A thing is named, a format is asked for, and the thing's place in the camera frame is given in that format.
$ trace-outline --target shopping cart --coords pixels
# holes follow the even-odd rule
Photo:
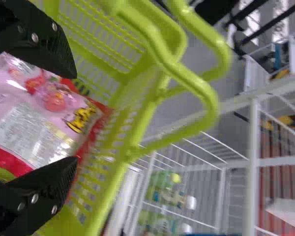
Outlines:
[[[217,120],[218,99],[208,81],[228,71],[229,48],[183,0],[168,1],[171,11],[218,56],[218,65],[201,77],[179,63],[186,48],[182,28],[148,0],[33,2],[63,27],[78,70],[73,83],[81,94],[114,109],[86,151],[69,203],[36,234],[98,235],[128,163]],[[171,78],[179,85],[167,89]],[[186,90],[200,99],[206,114],[139,147],[157,106]]]

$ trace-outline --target pink snack package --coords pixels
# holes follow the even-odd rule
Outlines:
[[[77,152],[82,158],[110,112],[61,77],[0,55],[0,167],[15,176]]]

